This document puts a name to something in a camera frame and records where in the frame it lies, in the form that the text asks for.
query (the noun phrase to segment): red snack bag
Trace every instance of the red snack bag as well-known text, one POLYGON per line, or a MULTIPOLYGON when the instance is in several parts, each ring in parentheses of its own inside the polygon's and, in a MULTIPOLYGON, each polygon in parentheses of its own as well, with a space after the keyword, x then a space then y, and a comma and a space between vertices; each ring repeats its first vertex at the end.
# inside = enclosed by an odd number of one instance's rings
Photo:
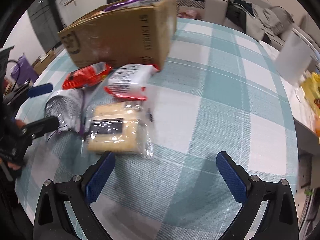
POLYGON ((68 74, 63 82, 63 89, 92 87, 110 73, 112 67, 105 62, 93 64, 68 74))

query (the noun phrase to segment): purple bag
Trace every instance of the purple bag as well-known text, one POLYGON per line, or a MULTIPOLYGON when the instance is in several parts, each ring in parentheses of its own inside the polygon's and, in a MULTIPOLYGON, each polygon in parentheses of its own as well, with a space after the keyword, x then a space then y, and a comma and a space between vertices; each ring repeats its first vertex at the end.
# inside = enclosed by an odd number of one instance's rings
POLYGON ((34 71, 33 67, 29 64, 26 56, 23 55, 17 60, 20 65, 20 74, 19 67, 16 64, 11 72, 11 77, 17 81, 19 86, 23 85, 25 81, 30 78, 30 80, 34 83, 38 79, 38 74, 34 71))

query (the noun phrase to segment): yellow package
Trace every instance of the yellow package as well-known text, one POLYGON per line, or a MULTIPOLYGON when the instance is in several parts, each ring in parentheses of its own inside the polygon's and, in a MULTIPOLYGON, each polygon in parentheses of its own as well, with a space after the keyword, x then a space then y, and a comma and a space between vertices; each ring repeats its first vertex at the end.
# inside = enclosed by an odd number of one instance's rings
POLYGON ((313 72, 311 77, 301 84, 301 87, 312 110, 320 116, 320 75, 313 72))
POLYGON ((149 159, 153 146, 148 116, 140 101, 89 107, 87 149, 94 152, 136 153, 149 159))

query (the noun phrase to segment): barcode label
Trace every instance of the barcode label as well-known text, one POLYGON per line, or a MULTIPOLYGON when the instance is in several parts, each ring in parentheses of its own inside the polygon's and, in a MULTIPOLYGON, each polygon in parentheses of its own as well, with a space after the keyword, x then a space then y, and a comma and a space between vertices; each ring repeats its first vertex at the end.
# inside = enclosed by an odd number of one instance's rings
POLYGON ((104 62, 99 62, 97 64, 91 65, 94 69, 96 75, 100 74, 102 71, 106 70, 106 64, 104 62))
POLYGON ((131 82, 132 77, 139 71, 140 65, 127 64, 120 67, 113 73, 111 79, 120 80, 121 82, 131 82))

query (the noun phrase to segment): purple tape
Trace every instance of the purple tape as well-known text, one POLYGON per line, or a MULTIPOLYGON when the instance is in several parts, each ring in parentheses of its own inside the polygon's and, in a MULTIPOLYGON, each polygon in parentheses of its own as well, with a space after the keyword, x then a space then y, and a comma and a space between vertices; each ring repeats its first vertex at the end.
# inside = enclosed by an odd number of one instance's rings
POLYGON ((114 9, 117 9, 117 8, 121 7, 121 6, 127 5, 127 4, 129 4, 129 3, 137 2, 137 1, 141 1, 141 0, 128 0, 128 1, 126 1, 126 2, 116 3, 116 4, 114 4, 114 5, 111 5, 111 6, 107 7, 107 8, 105 8, 104 11, 105 11, 105 12, 112 11, 112 10, 114 10, 114 9))

